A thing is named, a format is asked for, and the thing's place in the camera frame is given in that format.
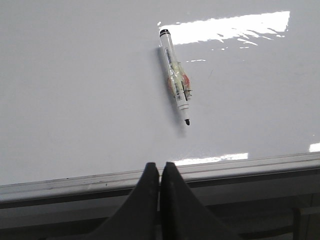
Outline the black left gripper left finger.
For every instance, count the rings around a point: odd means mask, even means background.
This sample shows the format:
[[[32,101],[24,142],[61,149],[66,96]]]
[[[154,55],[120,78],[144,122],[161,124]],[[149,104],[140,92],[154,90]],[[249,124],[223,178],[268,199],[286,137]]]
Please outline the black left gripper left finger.
[[[85,240],[155,240],[159,172],[148,162],[134,189],[122,206]]]

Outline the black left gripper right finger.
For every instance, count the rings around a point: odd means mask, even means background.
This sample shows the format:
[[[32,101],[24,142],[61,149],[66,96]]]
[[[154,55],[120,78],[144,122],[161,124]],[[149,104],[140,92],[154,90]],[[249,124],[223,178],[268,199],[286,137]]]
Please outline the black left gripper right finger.
[[[241,239],[201,204],[173,162],[162,172],[159,206],[164,240]]]

